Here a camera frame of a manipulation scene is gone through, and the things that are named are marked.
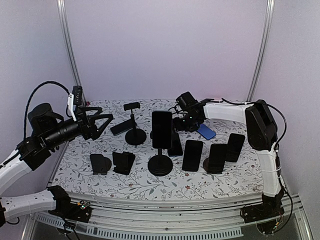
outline wall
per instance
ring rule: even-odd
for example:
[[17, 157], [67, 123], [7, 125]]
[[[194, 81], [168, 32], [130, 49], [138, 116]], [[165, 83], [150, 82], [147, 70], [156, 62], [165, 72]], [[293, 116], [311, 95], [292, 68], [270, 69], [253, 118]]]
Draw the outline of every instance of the wall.
[[[318, 0], [276, 1], [255, 93], [256, 99], [267, 100], [286, 116], [282, 173], [292, 192], [299, 193], [314, 239], [320, 238], [319, 22]], [[280, 118], [277, 123], [283, 125]]]
[[[74, 81], [63, 42], [56, 1], [2, 0], [0, 2], [0, 162], [23, 139], [23, 117], [32, 90], [41, 82], [54, 80], [71, 89]], [[67, 94], [57, 86], [44, 86], [34, 96], [31, 109], [49, 102], [64, 115]], [[36, 172], [21, 178], [3, 195], [30, 194], [45, 189], [56, 157]], [[1, 240], [17, 240], [23, 222], [0, 228]]]
[[244, 100], [265, 0], [69, 0], [74, 55], [88, 100]]

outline vent grille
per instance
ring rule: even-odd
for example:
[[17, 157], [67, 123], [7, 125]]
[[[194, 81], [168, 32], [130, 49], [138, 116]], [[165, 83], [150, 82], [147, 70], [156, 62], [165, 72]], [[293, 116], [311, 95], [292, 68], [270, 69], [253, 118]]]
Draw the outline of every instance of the vent grille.
[[[56, 228], [64, 228], [64, 221], [55, 216], [48, 216], [38, 213], [36, 215], [36, 220]], [[159, 235], [156, 233], [123, 232], [109, 230], [101, 227], [87, 226], [86, 228], [83, 228], [83, 230], [77, 229], [77, 232], [108, 240], [224, 240], [243, 237], [240, 227], [219, 231], [206, 231], [197, 233], [167, 233]]]

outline table surface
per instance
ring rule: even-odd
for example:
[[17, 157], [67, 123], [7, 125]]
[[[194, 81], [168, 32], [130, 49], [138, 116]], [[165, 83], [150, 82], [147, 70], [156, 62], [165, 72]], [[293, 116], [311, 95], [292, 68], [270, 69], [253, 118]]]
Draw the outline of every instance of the table surface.
[[[146, 141], [139, 146], [125, 142], [125, 133], [113, 136], [110, 128], [130, 119], [130, 111], [123, 105], [140, 102], [136, 109], [137, 126], [147, 134]], [[173, 107], [172, 99], [151, 100], [108, 100], [92, 101], [91, 107], [102, 107], [103, 113], [112, 113], [114, 120], [96, 141], [84, 140], [81, 136], [71, 141], [59, 164], [52, 185], [60, 185], [67, 192], [106, 198], [131, 200], [201, 200], [218, 199], [262, 192], [263, 179], [256, 152], [247, 141], [244, 124], [225, 120], [206, 120], [205, 124], [216, 132], [216, 137], [206, 140], [197, 132], [179, 132], [182, 148], [186, 140], [203, 141], [203, 150], [198, 172], [182, 170], [183, 157], [171, 157], [173, 170], [170, 174], [157, 177], [148, 171], [149, 159], [157, 154], [152, 148], [151, 114], [155, 110], [168, 110]], [[246, 136], [240, 157], [236, 163], [226, 162], [222, 174], [207, 174], [203, 161], [209, 156], [212, 143], [227, 143], [231, 133]], [[114, 165], [107, 175], [93, 175], [90, 154], [103, 154], [112, 161], [112, 152], [131, 152], [135, 160], [128, 176], [113, 172]]]

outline floral tablecloth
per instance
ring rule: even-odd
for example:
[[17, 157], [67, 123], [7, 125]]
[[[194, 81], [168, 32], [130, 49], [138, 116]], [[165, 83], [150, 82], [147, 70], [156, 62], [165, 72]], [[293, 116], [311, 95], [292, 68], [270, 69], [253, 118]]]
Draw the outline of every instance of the floral tablecloth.
[[[125, 133], [113, 136], [110, 131], [130, 118], [130, 111], [123, 105], [140, 102], [136, 109], [137, 126], [147, 134], [145, 143], [131, 146], [125, 141]], [[237, 163], [226, 162], [222, 174], [207, 174], [203, 161], [209, 156], [212, 143], [227, 143], [231, 133], [247, 136], [245, 126], [238, 122], [206, 120], [205, 124], [216, 132], [216, 137], [206, 140], [197, 132], [179, 132], [182, 148], [186, 140], [203, 141], [203, 151], [198, 172], [182, 171], [183, 157], [172, 157], [173, 170], [170, 174], [157, 177], [149, 173], [148, 160], [157, 154], [152, 148], [151, 114], [155, 110], [168, 110], [175, 104], [171, 99], [152, 100], [108, 100], [92, 101], [91, 107], [102, 107], [103, 113], [112, 113], [114, 120], [96, 141], [84, 140], [81, 136], [69, 143], [54, 177], [53, 185], [60, 185], [67, 192], [131, 200], [201, 200], [247, 195], [261, 192], [263, 179], [256, 153], [244, 142]], [[121, 175], [111, 167], [107, 175], [93, 175], [90, 154], [103, 154], [112, 161], [112, 152], [135, 154], [131, 173]]]

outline blue phone case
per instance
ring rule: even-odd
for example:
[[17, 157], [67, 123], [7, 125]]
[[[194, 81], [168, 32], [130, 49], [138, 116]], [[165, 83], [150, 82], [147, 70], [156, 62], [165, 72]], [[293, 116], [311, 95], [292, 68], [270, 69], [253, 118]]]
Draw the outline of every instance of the blue phone case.
[[205, 139], [210, 140], [216, 136], [216, 132], [208, 128], [203, 123], [200, 124], [199, 129], [197, 130]]

